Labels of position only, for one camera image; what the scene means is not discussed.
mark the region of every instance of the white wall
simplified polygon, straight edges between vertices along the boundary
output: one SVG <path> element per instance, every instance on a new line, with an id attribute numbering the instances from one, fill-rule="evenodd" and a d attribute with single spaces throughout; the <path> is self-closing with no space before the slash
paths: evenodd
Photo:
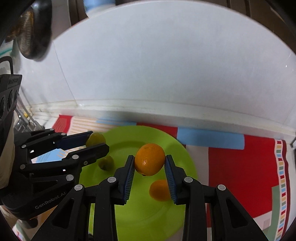
<path id="1" fill-rule="evenodd" d="M 73 26 L 43 62 L 22 66 L 30 104 L 122 110 L 129 101 L 130 112 L 207 120 L 210 110 L 213 121 L 295 133 L 296 55 L 262 25 L 217 5 L 122 5 Z M 215 119 L 217 110 L 226 119 Z"/>

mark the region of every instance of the small green fruit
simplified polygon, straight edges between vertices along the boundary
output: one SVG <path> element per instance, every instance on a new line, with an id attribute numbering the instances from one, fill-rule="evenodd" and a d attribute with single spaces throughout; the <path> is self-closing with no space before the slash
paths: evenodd
<path id="1" fill-rule="evenodd" d="M 105 137 L 99 132 L 94 132 L 90 135 L 90 137 L 86 141 L 85 145 L 86 145 L 86 147 L 90 147 L 90 146 L 94 146 L 94 145 L 101 144 L 101 143 L 106 144 Z"/>
<path id="2" fill-rule="evenodd" d="M 98 159 L 98 164 L 104 171 L 111 171 L 114 168 L 114 160 L 109 155 Z"/>

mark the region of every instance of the lime green plate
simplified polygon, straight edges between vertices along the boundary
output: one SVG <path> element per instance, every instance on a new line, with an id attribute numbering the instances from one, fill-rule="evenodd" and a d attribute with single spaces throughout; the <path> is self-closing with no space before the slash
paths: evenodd
<path id="1" fill-rule="evenodd" d="M 128 155 L 136 155 L 138 149 L 147 143 L 160 145 L 165 154 L 171 154 L 176 166 L 182 167 L 188 176 L 197 178 L 194 163 L 186 149 L 169 134 L 147 126 L 122 126 L 104 133 L 109 155 L 115 168 L 124 166 Z M 82 168 L 79 183 L 85 187 L 99 184 L 112 176 L 112 171 L 103 171 L 98 163 Z M 165 240 L 184 223 L 185 206 L 174 205 L 173 201 L 158 202 L 149 195 L 150 185 L 165 179 L 162 168 L 157 174 L 144 177 L 135 171 L 130 198 L 124 206 L 115 206 L 116 227 L 119 241 L 161 241 Z M 94 205 L 91 208 L 89 232 L 93 230 Z"/>

